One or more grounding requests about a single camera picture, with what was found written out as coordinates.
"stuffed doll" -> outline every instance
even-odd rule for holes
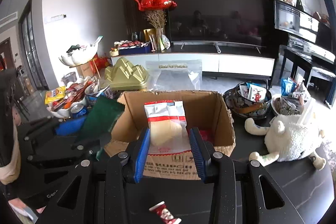
[[[321,145],[324,132],[319,131],[315,122],[300,124],[299,118],[300,115],[278,115],[271,120],[270,127],[257,126],[252,118],[248,118],[245,130],[253,135],[265,135],[269,152],[263,156],[252,152],[249,160],[257,160],[266,166],[276,160],[299,160],[309,156],[317,170],[323,169],[326,160],[317,155],[315,149]]]

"soda can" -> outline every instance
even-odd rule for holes
[[[83,116],[87,114],[87,107],[81,103],[78,103],[71,108],[71,114],[73,118]]]

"plush toy arm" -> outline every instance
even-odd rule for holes
[[[324,158],[321,158],[319,155],[317,155],[315,150],[312,153],[310,153],[309,158],[311,159],[311,161],[313,162],[313,165],[315,166],[317,170],[322,170],[326,164],[326,160]]]
[[[249,160],[257,160],[262,166],[269,165],[279,158],[279,152],[273,152],[264,156],[260,156],[258,152],[252,152]]]
[[[257,126],[252,118],[248,118],[245,121],[245,130],[252,135],[263,136],[266,135],[269,127]]]

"silver bolt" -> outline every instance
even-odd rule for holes
[[[87,166],[89,166],[90,165],[90,161],[89,160],[82,160],[82,162],[81,162],[81,166],[83,166],[83,167],[87,167]]]
[[[122,151],[122,152],[119,152],[118,153],[118,157],[121,158],[121,159],[124,159],[128,156],[127,152],[125,151]]]
[[[217,159],[220,159],[221,157],[223,157],[223,154],[221,152],[215,152],[213,156]]]
[[[254,167],[259,167],[260,162],[258,162],[257,160],[251,160],[251,165],[254,166]]]

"candy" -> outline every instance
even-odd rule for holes
[[[165,224],[179,224],[181,222],[180,218],[174,218],[170,211],[168,211],[164,201],[151,207],[149,211],[156,213]]]

